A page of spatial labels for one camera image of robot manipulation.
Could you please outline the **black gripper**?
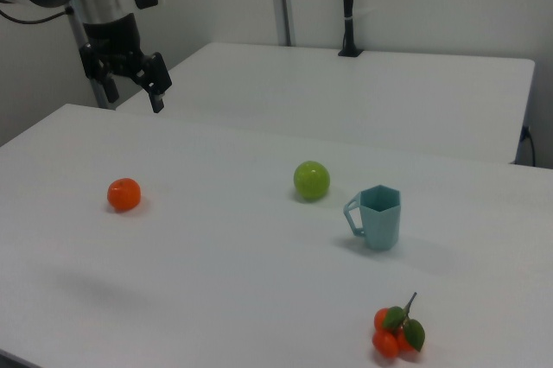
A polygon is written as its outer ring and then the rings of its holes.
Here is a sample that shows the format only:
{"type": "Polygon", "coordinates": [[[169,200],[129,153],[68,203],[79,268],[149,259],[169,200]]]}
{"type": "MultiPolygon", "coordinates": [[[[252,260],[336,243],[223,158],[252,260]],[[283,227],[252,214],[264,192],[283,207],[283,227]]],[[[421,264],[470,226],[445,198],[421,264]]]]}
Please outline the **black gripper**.
{"type": "Polygon", "coordinates": [[[160,53],[144,55],[136,19],[129,14],[115,22],[85,23],[86,42],[79,47],[80,58],[88,79],[103,87],[107,101],[114,104],[119,93],[112,74],[132,79],[149,96],[154,113],[164,108],[163,97],[172,79],[160,53]]]}

